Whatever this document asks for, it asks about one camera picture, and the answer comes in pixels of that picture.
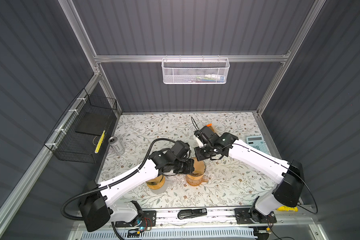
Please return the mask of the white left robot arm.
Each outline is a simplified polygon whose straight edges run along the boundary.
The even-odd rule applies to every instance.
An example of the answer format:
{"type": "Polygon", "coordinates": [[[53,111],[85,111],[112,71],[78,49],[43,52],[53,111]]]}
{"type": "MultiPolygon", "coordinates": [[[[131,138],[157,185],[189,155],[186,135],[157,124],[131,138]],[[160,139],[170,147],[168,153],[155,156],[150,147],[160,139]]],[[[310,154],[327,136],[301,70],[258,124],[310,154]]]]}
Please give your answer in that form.
{"type": "Polygon", "coordinates": [[[144,211],[137,201],[118,204],[118,200],[139,185],[167,174],[190,174],[194,171],[189,144],[176,141],[171,148],[148,152],[143,162],[129,171],[99,184],[90,183],[87,190],[97,190],[79,199],[79,209],[88,232],[108,223],[124,222],[132,227],[141,224],[144,211]]]}

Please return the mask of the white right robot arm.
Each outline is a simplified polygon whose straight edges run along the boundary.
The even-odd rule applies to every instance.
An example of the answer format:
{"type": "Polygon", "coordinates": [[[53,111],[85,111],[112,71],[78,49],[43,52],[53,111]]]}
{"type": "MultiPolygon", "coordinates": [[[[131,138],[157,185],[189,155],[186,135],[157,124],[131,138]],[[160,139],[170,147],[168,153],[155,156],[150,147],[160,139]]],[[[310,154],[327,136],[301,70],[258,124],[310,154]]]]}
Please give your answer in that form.
{"type": "Polygon", "coordinates": [[[198,161],[213,160],[213,157],[230,157],[260,171],[274,181],[274,187],[257,197],[250,208],[251,218],[260,222],[279,207],[294,208],[298,205],[304,187],[303,167],[299,162],[274,158],[240,140],[231,133],[218,135],[204,126],[194,131],[198,142],[195,148],[198,161]]]}

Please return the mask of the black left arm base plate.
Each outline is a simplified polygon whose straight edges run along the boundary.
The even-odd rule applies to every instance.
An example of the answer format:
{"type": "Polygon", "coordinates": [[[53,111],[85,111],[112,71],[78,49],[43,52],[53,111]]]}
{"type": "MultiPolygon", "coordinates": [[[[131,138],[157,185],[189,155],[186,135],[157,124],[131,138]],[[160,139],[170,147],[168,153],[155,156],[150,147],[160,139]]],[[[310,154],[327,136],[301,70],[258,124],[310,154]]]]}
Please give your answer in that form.
{"type": "Polygon", "coordinates": [[[117,228],[137,228],[137,227],[155,227],[157,219],[157,211],[143,210],[143,213],[138,216],[136,221],[127,222],[115,222],[117,228]]]}

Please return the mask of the orange glass pitcher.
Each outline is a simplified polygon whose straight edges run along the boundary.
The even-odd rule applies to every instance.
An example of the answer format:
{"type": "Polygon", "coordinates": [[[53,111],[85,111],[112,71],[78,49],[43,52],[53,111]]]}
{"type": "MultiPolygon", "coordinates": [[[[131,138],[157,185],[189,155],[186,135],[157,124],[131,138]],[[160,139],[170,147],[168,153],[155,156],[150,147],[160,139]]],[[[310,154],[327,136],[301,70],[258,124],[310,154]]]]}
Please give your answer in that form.
{"type": "Polygon", "coordinates": [[[199,186],[202,183],[208,183],[209,178],[205,177],[204,175],[186,175],[186,182],[191,186],[199,186]]]}

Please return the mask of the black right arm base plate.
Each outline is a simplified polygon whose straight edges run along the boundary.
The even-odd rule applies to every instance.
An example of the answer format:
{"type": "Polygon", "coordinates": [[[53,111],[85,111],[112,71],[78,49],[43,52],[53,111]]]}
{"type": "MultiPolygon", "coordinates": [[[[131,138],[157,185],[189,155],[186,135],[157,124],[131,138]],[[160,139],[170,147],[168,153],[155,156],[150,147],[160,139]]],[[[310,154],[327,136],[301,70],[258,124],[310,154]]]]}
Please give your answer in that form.
{"type": "Polygon", "coordinates": [[[234,212],[238,224],[275,224],[277,222],[274,212],[262,215],[252,208],[235,208],[234,212]]]}

